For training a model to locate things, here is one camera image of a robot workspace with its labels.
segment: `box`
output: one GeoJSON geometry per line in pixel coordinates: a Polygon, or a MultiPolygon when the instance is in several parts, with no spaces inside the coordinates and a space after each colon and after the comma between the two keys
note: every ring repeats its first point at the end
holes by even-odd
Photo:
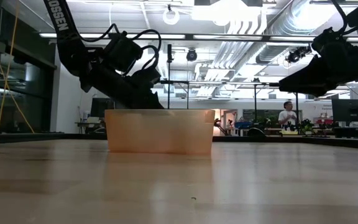
{"type": "Polygon", "coordinates": [[[111,152],[211,154],[214,110],[106,110],[111,152]]]}

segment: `person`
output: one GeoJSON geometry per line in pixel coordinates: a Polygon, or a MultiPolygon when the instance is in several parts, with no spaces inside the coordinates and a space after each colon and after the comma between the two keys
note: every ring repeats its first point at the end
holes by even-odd
{"type": "Polygon", "coordinates": [[[278,123],[284,125],[288,124],[288,122],[291,122],[291,125],[296,125],[296,113],[292,111],[292,102],[285,102],[284,109],[285,110],[281,111],[278,116],[278,123]]]}

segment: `metal pole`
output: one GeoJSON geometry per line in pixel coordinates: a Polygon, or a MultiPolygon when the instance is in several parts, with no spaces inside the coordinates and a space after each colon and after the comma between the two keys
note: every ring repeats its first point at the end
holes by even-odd
{"type": "Polygon", "coordinates": [[[187,83],[187,109],[189,109],[190,83],[187,83]]]}
{"type": "Polygon", "coordinates": [[[168,109],[171,101],[171,62],[168,62],[168,109]]]}
{"type": "Polygon", "coordinates": [[[295,100],[296,100],[296,121],[295,121],[295,125],[296,128],[298,130],[298,134],[300,134],[300,129],[299,129],[299,100],[298,100],[298,93],[295,93],[295,100]]]}
{"type": "Polygon", "coordinates": [[[256,85],[254,85],[254,101],[255,101],[255,121],[254,122],[257,122],[257,117],[258,117],[258,114],[257,114],[257,110],[256,110],[256,95],[258,93],[256,92],[256,85]]]}

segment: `computer monitor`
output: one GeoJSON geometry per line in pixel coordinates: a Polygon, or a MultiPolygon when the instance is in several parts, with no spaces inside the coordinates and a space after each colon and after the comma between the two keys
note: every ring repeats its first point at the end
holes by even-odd
{"type": "Polygon", "coordinates": [[[110,98],[93,98],[91,116],[97,118],[104,117],[104,111],[114,109],[114,102],[110,98]]]}
{"type": "Polygon", "coordinates": [[[358,122],[358,100],[332,100],[335,121],[358,122]]]}

